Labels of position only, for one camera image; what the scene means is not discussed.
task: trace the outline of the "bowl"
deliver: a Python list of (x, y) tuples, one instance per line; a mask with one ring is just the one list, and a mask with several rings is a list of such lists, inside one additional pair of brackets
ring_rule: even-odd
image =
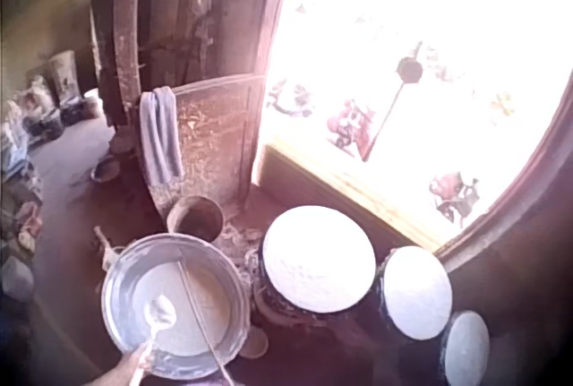
[[(230, 321), (219, 343), (213, 343), (223, 364), (232, 361), (246, 340), (250, 305), (235, 265), (216, 247), (193, 236), (157, 234), (131, 244), (106, 275), (101, 308), (107, 332), (117, 348), (128, 352), (147, 341), (149, 332), (133, 322), (133, 293), (138, 281), (152, 268), (178, 262), (183, 254), (191, 268), (208, 270), (220, 283), (230, 303)], [(178, 356), (158, 349), (151, 373), (159, 377), (190, 381), (218, 370), (213, 355)]]

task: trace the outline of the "metal rod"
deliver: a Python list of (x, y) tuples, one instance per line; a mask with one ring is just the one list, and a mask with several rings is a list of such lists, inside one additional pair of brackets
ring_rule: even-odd
[(201, 311), (199, 310), (199, 307), (197, 305), (197, 302), (195, 301), (195, 297), (191, 289), (189, 289), (189, 281), (188, 281), (189, 273), (184, 266), (184, 254), (181, 251), (181, 249), (179, 249), (179, 254), (181, 254), (181, 259), (177, 263), (177, 266), (179, 267), (179, 271), (181, 272), (181, 280), (183, 281), (183, 284), (185, 286), (185, 293), (187, 294), (187, 299), (193, 311), (193, 315), (195, 316), (195, 320), (197, 321), (197, 325), (199, 325), (199, 329), (201, 330), (201, 335), (205, 339), (205, 342), (207, 343), (207, 347), (209, 348), (210, 353), (215, 358), (215, 362), (217, 362), (219, 371), (223, 374), (223, 377), (225, 378), (227, 383), (229, 383), (230, 386), (235, 386), (235, 382), (233, 382), (233, 379), (231, 379), (231, 376), (229, 375), (227, 369), (225, 368), (221, 360), (217, 357), (217, 354), (215, 353), (215, 348), (213, 347), (212, 343), (209, 340), (209, 337), (207, 336), (207, 331), (205, 330), (205, 326), (203, 325), (203, 319), (201, 318)]

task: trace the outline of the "wooden beam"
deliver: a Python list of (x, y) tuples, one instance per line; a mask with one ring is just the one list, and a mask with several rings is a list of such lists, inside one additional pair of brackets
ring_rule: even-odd
[(141, 96), (137, 55), (138, 0), (114, 0), (114, 46), (119, 91), (125, 108)]

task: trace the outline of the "batter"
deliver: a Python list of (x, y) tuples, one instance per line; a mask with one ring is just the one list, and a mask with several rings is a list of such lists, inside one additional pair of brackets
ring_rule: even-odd
[[(227, 331), (231, 307), (224, 289), (207, 270), (189, 269), (189, 289), (201, 311), (201, 319), (213, 346), (223, 339)], [(144, 318), (147, 303), (166, 296), (175, 307), (177, 321), (173, 328), (157, 335), (157, 346), (176, 356), (195, 356), (209, 351), (190, 306), (183, 278), (177, 263), (164, 263), (148, 271), (133, 292), (133, 313), (141, 330), (150, 335)]]

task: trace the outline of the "door panel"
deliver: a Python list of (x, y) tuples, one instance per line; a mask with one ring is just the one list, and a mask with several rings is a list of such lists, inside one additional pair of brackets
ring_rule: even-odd
[(150, 186), (165, 217), (184, 195), (203, 195), (232, 215), (248, 194), (264, 77), (233, 75), (173, 89), (185, 176)]

